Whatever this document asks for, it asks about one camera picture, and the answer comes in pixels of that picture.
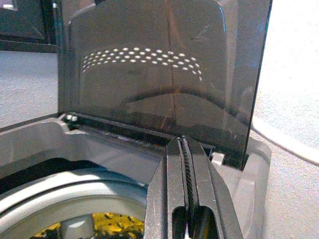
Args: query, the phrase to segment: tinted plastic lid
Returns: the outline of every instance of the tinted plastic lid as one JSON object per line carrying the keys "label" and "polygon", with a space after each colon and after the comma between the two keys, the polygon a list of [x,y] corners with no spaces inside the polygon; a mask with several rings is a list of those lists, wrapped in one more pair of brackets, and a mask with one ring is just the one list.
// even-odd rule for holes
{"label": "tinted plastic lid", "polygon": [[96,2],[57,4],[59,111],[189,135],[242,157],[270,0]]}

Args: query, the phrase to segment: gray plastic housing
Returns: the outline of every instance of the gray plastic housing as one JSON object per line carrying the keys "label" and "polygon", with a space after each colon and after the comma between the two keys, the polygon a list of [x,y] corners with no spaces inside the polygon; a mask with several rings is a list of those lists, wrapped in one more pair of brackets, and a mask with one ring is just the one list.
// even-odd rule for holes
{"label": "gray plastic housing", "polygon": [[[149,184],[163,152],[128,138],[87,130],[70,130],[57,118],[26,124],[0,133],[0,179],[51,158],[90,160],[111,171]],[[245,239],[261,235],[271,151],[250,138],[243,171],[222,164],[214,153],[212,164],[225,181]]]}

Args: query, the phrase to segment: black frame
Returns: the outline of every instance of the black frame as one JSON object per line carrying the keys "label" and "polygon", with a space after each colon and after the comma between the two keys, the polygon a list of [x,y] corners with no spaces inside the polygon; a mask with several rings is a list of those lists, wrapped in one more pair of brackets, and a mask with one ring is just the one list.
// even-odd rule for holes
{"label": "black frame", "polygon": [[[41,37],[0,34],[0,50],[56,53],[53,0],[39,0],[44,31]],[[0,8],[0,14],[14,15],[16,11]]]}

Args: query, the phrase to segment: transparent lid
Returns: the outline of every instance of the transparent lid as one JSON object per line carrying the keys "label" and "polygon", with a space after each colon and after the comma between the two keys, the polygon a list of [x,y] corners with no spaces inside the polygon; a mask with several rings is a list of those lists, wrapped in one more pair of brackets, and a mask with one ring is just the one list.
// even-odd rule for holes
{"label": "transparent lid", "polygon": [[61,112],[244,155],[270,0],[62,2]]}

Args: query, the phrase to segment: perforated pattern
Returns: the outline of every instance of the perforated pattern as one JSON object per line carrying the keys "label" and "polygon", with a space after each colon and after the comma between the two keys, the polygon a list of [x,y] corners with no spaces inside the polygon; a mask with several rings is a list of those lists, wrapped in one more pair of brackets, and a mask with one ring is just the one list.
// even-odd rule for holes
{"label": "perforated pattern", "polygon": [[89,53],[84,56],[82,61],[82,73],[89,70],[90,67],[96,67],[102,64],[118,63],[149,63],[158,66],[172,67],[177,70],[189,71],[195,75],[199,81],[202,81],[202,72],[196,58],[187,57],[184,53],[174,53],[173,51],[164,52],[160,49],[152,51],[150,48],[133,47],[131,49],[124,47],[122,49],[114,48]]}

